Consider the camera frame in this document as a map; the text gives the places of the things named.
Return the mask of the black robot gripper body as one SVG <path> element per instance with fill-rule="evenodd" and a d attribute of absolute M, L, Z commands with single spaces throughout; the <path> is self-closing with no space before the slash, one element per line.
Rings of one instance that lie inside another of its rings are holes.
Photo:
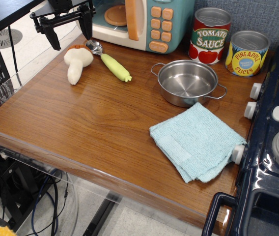
<path fill-rule="evenodd" d="M 91 0 L 49 0 L 30 14 L 36 27 L 58 27 L 73 21 L 92 22 L 96 9 Z"/>

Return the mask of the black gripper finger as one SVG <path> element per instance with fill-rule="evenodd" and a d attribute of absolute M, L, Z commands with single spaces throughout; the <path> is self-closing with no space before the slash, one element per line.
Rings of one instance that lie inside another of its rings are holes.
<path fill-rule="evenodd" d="M 54 27 L 51 24 L 42 24 L 40 26 L 40 32 L 45 34 L 46 38 L 48 39 L 49 43 L 53 47 L 54 50 L 60 51 L 60 43 L 57 37 L 57 34 L 54 31 Z"/>
<path fill-rule="evenodd" d="M 80 5 L 78 7 L 80 11 L 79 25 L 84 37 L 89 40 L 92 37 L 92 17 L 93 12 L 87 5 Z"/>

